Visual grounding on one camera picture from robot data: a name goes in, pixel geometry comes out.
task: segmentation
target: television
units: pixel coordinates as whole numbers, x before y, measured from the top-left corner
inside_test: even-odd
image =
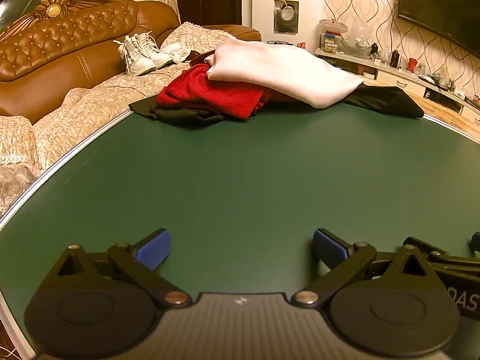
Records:
[[[398,0],[398,17],[480,58],[480,0]]]

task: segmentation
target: ornate gold trim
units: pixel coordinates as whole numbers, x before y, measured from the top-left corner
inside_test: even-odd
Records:
[[[32,12],[19,17],[12,24],[9,24],[3,32],[0,32],[0,41],[5,40],[9,36],[15,35],[28,27],[32,27],[39,21],[75,12],[79,9],[94,7],[110,1],[118,0],[43,0]]]

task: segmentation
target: lace fabric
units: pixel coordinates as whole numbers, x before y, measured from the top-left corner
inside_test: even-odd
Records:
[[[0,218],[40,174],[25,162],[0,166]]]
[[[204,54],[215,50],[219,44],[235,37],[222,30],[208,30],[196,24],[185,22],[177,27],[162,43],[164,47],[180,43],[182,47]]]

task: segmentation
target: patterned wallpaper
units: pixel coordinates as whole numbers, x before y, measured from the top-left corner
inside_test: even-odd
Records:
[[[457,88],[467,96],[480,93],[480,60],[438,35],[396,18],[397,0],[324,0],[323,18],[334,18],[351,28],[359,16],[373,26],[370,42],[388,50],[398,48],[406,58],[424,62],[427,71],[446,66]]]

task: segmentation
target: wooden floor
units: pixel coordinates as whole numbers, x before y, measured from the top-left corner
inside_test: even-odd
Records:
[[[363,76],[361,78],[366,85],[386,86],[386,84],[374,79],[368,79]],[[480,141],[480,126],[478,124],[431,100],[424,99],[413,93],[407,92],[407,94],[423,109],[426,115],[441,120]]]
[[[4,347],[5,349],[0,349],[0,359],[6,358],[6,359],[15,359],[15,356],[9,356],[7,357],[8,353],[11,352],[12,350],[15,349],[15,346],[10,340],[10,337],[8,337],[8,333],[5,330],[5,327],[3,326],[2,321],[0,321],[0,347]],[[17,355],[20,357],[18,352],[15,350],[13,354]]]

